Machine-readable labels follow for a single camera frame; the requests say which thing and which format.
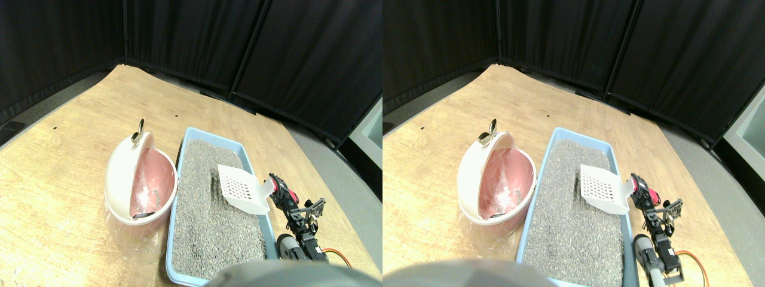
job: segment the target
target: gray litter granules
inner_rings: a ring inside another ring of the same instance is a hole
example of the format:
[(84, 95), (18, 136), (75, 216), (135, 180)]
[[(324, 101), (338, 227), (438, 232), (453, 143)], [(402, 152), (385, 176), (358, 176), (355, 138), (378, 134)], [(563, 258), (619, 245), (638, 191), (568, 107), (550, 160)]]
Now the gray litter granules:
[(621, 286), (624, 247), (619, 217), (581, 197), (579, 165), (610, 168), (600, 150), (557, 141), (539, 183), (523, 262), (566, 282)]
[(212, 279), (227, 266), (265, 258), (258, 217), (220, 192), (218, 164), (242, 168), (239, 156), (201, 139), (187, 142), (178, 182), (172, 264), (176, 272)]

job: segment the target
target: light blue litter box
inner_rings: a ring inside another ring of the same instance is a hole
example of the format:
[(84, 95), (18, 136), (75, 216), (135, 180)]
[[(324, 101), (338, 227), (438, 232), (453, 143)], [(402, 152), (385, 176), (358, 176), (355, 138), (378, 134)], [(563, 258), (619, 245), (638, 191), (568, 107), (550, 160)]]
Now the light blue litter box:
[[(550, 143), (547, 144), (547, 151), (545, 152), (545, 158), (542, 160), (542, 167), (539, 168), (539, 178), (537, 180), (537, 185), (534, 190), (534, 195), (532, 196), (532, 199), (531, 199), (531, 204), (529, 205), (529, 213), (528, 215), (526, 215), (526, 223), (523, 225), (523, 235), (521, 235), (521, 243), (520, 243), (520, 246), (518, 247), (518, 256), (516, 256), (516, 262), (518, 263), (523, 263), (523, 252), (526, 250), (526, 240), (528, 239), (528, 235), (529, 235), (529, 227), (531, 225), (531, 219), (534, 216), (534, 207), (536, 206), (536, 195), (539, 193), (539, 185), (541, 185), (542, 180), (545, 176), (545, 165), (547, 164), (547, 157), (548, 155), (550, 155), (550, 151), (552, 150), (552, 147), (555, 146), (555, 142), (562, 139), (570, 139), (574, 142), (579, 143), (580, 145), (587, 146), (590, 148), (597, 148), (605, 152), (606, 156), (608, 157), (608, 161), (610, 162), (611, 172), (613, 172), (616, 175), (619, 175), (617, 159), (614, 156), (614, 148), (611, 148), (611, 145), (609, 145), (607, 142), (603, 142), (598, 139), (593, 139), (589, 136), (572, 132), (567, 129), (556, 128), (555, 131), (552, 132)], [(636, 264), (635, 255), (634, 255), (635, 252), (633, 251), (633, 248), (632, 248), (632, 227), (630, 225), (630, 217), (629, 215), (620, 215), (619, 221), (621, 222), (622, 237), (624, 238), (624, 277), (622, 278), (622, 286), (637, 287), (640, 283), (638, 282), (638, 278), (637, 278), (637, 264)], [(554, 278), (550, 278), (550, 279), (558, 286), (581, 286), (579, 284), (565, 282), (565, 281), (557, 280)]]
[[(252, 174), (252, 166), (249, 163), (247, 152), (245, 152), (244, 146), (242, 144), (218, 135), (211, 134), (209, 132), (201, 131), (199, 129), (188, 128), (186, 129), (186, 135), (184, 135), (184, 141), (181, 144), (181, 156), (178, 158), (178, 178), (182, 178), (184, 175), (183, 163), (186, 142), (192, 139), (203, 139), (205, 142), (209, 142), (211, 145), (215, 145), (221, 148), (228, 148), (234, 151), (237, 155), (239, 155), (239, 159), (242, 160), (242, 169)], [(168, 277), (170, 277), (170, 280), (177, 284), (193, 287), (202, 286), (207, 284), (209, 280), (180, 274), (175, 272), (175, 269), (173, 269), (173, 237), (175, 231), (175, 207), (177, 202), (178, 199), (176, 197), (173, 201), (173, 207), (170, 212), (170, 228), (168, 230), (168, 255), (165, 261), (165, 265), (168, 269)], [(271, 220), (269, 219), (268, 214), (258, 215), (257, 217), (260, 223), (260, 231), (263, 233), (263, 239), (265, 241), (265, 258), (278, 259), (278, 254), (276, 253), (276, 239), (274, 238), (274, 229), (271, 227)]]

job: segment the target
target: gray object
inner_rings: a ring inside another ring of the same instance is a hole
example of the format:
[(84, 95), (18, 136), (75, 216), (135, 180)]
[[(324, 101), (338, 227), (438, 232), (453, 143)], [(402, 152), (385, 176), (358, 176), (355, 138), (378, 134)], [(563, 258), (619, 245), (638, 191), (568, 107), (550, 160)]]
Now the gray object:
[(589, 286), (621, 286), (624, 242), (619, 217), (580, 195), (580, 165), (610, 169), (600, 150), (559, 140), (539, 184), (523, 262), (544, 276)]
[(175, 271), (212, 279), (227, 266), (264, 260), (258, 217), (231, 206), (220, 192), (217, 165), (241, 168), (239, 156), (200, 139), (188, 141), (184, 149), (175, 211)]
[(221, 270), (205, 287), (382, 285), (380, 281), (344, 266), (312, 261), (263, 260)]
[(386, 287), (555, 286), (525, 264), (498, 259), (452, 260), (410, 266), (388, 274), (383, 281)]

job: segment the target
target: blurry gray foreground object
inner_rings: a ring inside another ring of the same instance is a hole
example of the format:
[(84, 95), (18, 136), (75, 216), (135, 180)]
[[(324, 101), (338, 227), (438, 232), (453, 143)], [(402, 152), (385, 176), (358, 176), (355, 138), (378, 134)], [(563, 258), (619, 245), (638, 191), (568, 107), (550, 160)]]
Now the blurry gray foreground object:
[(509, 286), (555, 284), (531, 266), (496, 259), (454, 260), (426, 263), (396, 270), (382, 279), (385, 286)]
[(205, 287), (381, 285), (380, 281), (345, 266), (297, 260), (260, 260), (220, 270)]

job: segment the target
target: robotic arm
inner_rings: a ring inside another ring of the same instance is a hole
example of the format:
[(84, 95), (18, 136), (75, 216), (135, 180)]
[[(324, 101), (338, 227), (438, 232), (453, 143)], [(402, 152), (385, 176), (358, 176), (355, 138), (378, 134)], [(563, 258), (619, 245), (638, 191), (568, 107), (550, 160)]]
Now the robotic arm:
[[(680, 217), (682, 199), (673, 203), (664, 201), (664, 208), (656, 209), (655, 206), (659, 205), (661, 201), (658, 194), (649, 189), (648, 184), (640, 176), (632, 174), (631, 180), (634, 186), (634, 192), (631, 195), (632, 200), (635, 207), (643, 212), (643, 219), (645, 220), (643, 228), (646, 228), (651, 234), (650, 239), (645, 234), (635, 236), (633, 240), (635, 257), (646, 272), (649, 285), (652, 287), (663, 287), (682, 282), (680, 258), (675, 254), (672, 243), (669, 241), (675, 232), (675, 219)], [(675, 272), (678, 273), (677, 276), (666, 279), (662, 276), (663, 273), (672, 274)]]
[(300, 199), (292, 192), (287, 184), (278, 176), (269, 174), (275, 182), (275, 191), (270, 195), (276, 208), (284, 212), (287, 217), (287, 229), (291, 230), (294, 237), (284, 233), (276, 240), (279, 256), (282, 259), (314, 260), (329, 262), (327, 255), (321, 252), (316, 241), (316, 232), (319, 230), (318, 218), (324, 211), (323, 198), (313, 203), (305, 202), (305, 208), (300, 208)]

